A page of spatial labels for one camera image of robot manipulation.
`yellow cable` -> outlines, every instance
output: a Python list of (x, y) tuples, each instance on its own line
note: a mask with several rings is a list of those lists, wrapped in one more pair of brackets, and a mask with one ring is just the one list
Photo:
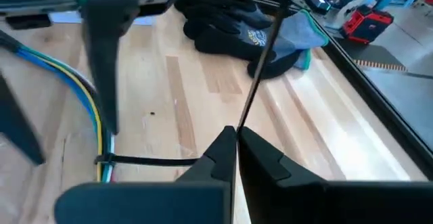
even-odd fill
[[(84, 92), (84, 94), (86, 95), (87, 99), (89, 99), (90, 105), (95, 113), (95, 120), (96, 120), (96, 127), (97, 127), (97, 154), (98, 155), (102, 155), (102, 127), (101, 127), (101, 118), (99, 117), (99, 113), (97, 111), (95, 102), (93, 101), (92, 97), (90, 96), (89, 92), (87, 91), (86, 87), (70, 72), (68, 72), (66, 69), (62, 68), (61, 66), (58, 66), (57, 64), (50, 62), (49, 60), (46, 60), (44, 58), (38, 57), (40, 59), (42, 59), (43, 61), (45, 61), (46, 63), (48, 63), (49, 65), (57, 68), (58, 70), (62, 71), (64, 74), (68, 75)], [(97, 176), (96, 179), (98, 182), (101, 181), (101, 163), (98, 162), (97, 163)]]

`blue cable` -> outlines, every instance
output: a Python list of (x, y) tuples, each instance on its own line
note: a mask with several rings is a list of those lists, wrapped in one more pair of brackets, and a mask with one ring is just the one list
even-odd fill
[(86, 108), (87, 113), (91, 117), (93, 127), (96, 130), (96, 122), (95, 122), (95, 119), (93, 117), (94, 113), (90, 107), (90, 102), (87, 99), (84, 92), (81, 91), (81, 88), (72, 79), (70, 79), (68, 76), (66, 76), (63, 72), (60, 72), (58, 69), (50, 66), (49, 64), (46, 64), (43, 60), (39, 59), (38, 57), (29, 54), (27, 51), (19, 49), (18, 52), (16, 53), (16, 55), (18, 55), (19, 57), (21, 57), (21, 58), (23, 58), (29, 62), (32, 62), (33, 64), (36, 64), (36, 65), (38, 65), (38, 66), (40, 66), (40, 67), (42, 67), (48, 71), (56, 73), (67, 85), (69, 85), (72, 88), (72, 90), (75, 92), (75, 94), (78, 97), (78, 99), (80, 100), (80, 102)]

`wooden workbench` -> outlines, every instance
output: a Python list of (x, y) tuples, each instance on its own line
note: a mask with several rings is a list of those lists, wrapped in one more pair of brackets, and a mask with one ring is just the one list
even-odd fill
[[(237, 125), (251, 83), (246, 63), (198, 53), (182, 32), (183, 22), (170, 9), (155, 25), (132, 26), (122, 38), (116, 153), (197, 157), (225, 125)], [(89, 74), (79, 24), (1, 29)], [(55, 199), (71, 186), (95, 180), (92, 124), (52, 73), (4, 50), (0, 55), (0, 69), (47, 155), (47, 163), (35, 168), (0, 139), (0, 220), (54, 223)], [(326, 179), (425, 179), (322, 49), (313, 51), (306, 72), (293, 69), (263, 82), (246, 125)], [(114, 179), (172, 181), (185, 170), (119, 164)], [(236, 183), (235, 223), (249, 223), (241, 181)]]

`glove logo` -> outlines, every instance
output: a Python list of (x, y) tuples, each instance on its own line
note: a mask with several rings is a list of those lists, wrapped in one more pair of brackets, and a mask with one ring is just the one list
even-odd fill
[(261, 30), (248, 30), (248, 37), (255, 45), (265, 46), (266, 33)]

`table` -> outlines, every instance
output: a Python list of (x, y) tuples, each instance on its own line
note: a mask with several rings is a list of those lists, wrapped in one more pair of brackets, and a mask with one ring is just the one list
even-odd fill
[[(153, 26), (132, 26), (120, 43), (116, 153), (200, 156), (225, 125), (237, 125), (251, 79), (246, 63), (198, 53), (174, 9)], [(79, 24), (13, 31), (21, 42), (89, 75)], [(0, 50), (0, 69), (40, 135), (47, 163), (37, 168), (0, 139), (0, 219), (54, 223), (55, 199), (94, 181), (97, 148), (85, 109), (50, 72)], [(322, 49), (306, 72), (263, 82), (246, 126), (326, 179), (426, 179)], [(172, 181), (187, 168), (121, 165), (115, 181)], [(249, 223), (236, 181), (235, 223)]]

